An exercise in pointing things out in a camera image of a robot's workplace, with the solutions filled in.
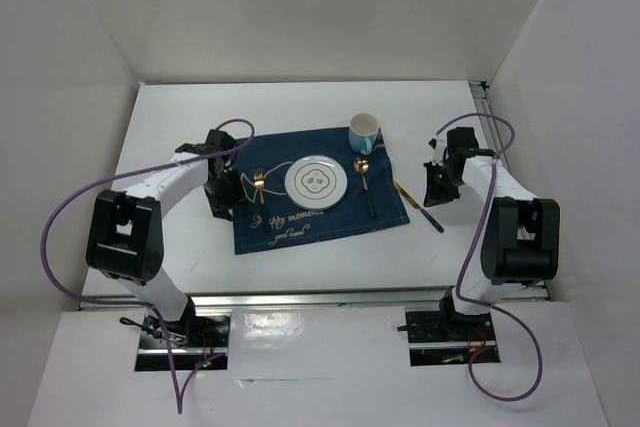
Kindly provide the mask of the gold fork green handle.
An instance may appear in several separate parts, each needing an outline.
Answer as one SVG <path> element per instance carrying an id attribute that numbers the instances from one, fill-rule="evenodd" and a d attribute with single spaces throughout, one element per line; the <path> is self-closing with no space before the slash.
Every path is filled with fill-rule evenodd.
<path id="1" fill-rule="evenodd" d="M 260 201 L 263 229 L 266 233 L 269 233 L 271 231 L 271 225 L 269 221 L 268 209 L 267 209 L 266 200 L 264 196 L 265 177 L 261 169 L 255 169 L 253 172 L 253 177 L 254 177 L 253 179 L 254 187 L 258 192 L 258 197 Z"/>

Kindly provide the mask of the gold knife green handle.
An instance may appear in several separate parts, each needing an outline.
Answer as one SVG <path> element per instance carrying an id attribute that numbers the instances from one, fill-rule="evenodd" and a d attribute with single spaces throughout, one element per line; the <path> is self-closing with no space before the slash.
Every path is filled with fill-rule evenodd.
<path id="1" fill-rule="evenodd" d="M 396 180 L 393 181 L 393 185 L 397 192 L 409 203 L 411 207 L 419 211 L 426 220 L 436 229 L 439 233 L 444 233 L 444 227 L 430 214 L 427 210 L 421 206 Z"/>

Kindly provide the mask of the blue fish placemat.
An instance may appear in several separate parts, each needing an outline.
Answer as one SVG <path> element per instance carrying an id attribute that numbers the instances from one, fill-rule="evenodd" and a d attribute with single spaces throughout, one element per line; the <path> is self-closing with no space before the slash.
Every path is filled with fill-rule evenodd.
<path id="1" fill-rule="evenodd" d="M 393 184 L 383 137 L 354 168 L 346 127 L 257 136 L 235 167 L 245 201 L 233 211 L 238 255 L 394 228 L 409 216 Z"/>

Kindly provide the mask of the gold spoon green handle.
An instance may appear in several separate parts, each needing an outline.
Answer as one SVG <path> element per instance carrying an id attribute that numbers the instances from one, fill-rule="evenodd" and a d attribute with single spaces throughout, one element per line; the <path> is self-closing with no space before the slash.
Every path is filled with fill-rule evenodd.
<path id="1" fill-rule="evenodd" d="M 363 188 L 367 200 L 368 211 L 371 218 L 377 216 L 375 202 L 371 194 L 369 183 L 366 174 L 369 170 L 369 162 L 365 157 L 358 156 L 354 159 L 354 169 L 360 174 L 362 178 Z"/>

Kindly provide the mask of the white plate with green rim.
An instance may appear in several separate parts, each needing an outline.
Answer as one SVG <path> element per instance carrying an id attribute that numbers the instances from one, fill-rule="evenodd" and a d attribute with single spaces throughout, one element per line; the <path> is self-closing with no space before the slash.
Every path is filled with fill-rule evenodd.
<path id="1" fill-rule="evenodd" d="M 284 186 L 295 205 L 307 210 L 326 210 L 345 197 L 348 179 L 336 160 L 311 155 L 292 163 L 286 172 Z"/>

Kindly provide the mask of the blue mug white inside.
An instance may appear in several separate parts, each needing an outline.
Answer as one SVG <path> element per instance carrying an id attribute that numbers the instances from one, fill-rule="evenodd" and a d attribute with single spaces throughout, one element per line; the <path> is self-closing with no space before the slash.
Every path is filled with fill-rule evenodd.
<path id="1" fill-rule="evenodd" d="M 371 114 L 356 114 L 350 121 L 349 144 L 351 149 L 361 155 L 372 153 L 380 132 L 378 120 Z"/>

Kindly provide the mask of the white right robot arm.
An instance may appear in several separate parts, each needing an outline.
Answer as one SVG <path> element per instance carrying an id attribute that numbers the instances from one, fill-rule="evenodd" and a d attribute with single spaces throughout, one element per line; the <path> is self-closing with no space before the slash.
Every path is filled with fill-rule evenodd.
<path id="1" fill-rule="evenodd" d="M 560 207 L 523 187 L 491 149 L 479 146 L 475 130 L 456 127 L 429 145 L 424 205 L 460 198 L 470 188 L 485 202 L 480 231 L 454 287 L 439 302 L 436 326 L 448 339 L 488 319 L 490 308 L 530 285 L 554 278 L 558 270 Z"/>

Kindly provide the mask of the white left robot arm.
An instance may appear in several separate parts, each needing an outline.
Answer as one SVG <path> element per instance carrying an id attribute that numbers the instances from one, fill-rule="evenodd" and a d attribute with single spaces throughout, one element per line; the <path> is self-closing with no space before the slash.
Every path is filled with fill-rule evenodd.
<path id="1" fill-rule="evenodd" d="M 236 140 L 210 130 L 199 144 L 185 143 L 172 167 L 153 173 L 123 190 L 104 190 L 96 198 L 86 260 L 117 281 L 136 300 L 151 304 L 161 332 L 176 346 L 189 344 L 211 323 L 196 315 L 192 299 L 180 291 L 163 268 L 163 218 L 192 191 L 204 190 L 207 213 L 231 221 L 231 210 L 244 201 L 240 174 L 233 168 Z"/>

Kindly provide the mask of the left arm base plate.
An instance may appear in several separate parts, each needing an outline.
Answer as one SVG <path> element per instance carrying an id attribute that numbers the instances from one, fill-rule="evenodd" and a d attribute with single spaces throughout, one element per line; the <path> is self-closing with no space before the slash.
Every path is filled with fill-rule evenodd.
<path id="1" fill-rule="evenodd" d="M 177 371 L 189 371 L 200 366 L 204 371 L 226 370 L 231 326 L 230 312 L 215 312 L 205 316 L 200 331 L 188 337 L 170 333 L 170 344 Z M 143 321 L 120 317 L 121 325 L 138 330 L 139 342 L 134 370 L 136 372 L 169 371 L 166 342 L 159 322 L 150 316 Z"/>

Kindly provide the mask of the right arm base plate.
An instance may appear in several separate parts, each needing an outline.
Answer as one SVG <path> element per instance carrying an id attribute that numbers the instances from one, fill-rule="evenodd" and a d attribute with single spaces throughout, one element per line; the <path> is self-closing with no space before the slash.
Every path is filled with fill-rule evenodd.
<path id="1" fill-rule="evenodd" d="M 489 314 L 478 319 L 445 324 L 436 311 L 406 311 L 396 330 L 406 335 L 412 367 L 500 363 L 499 348 Z"/>

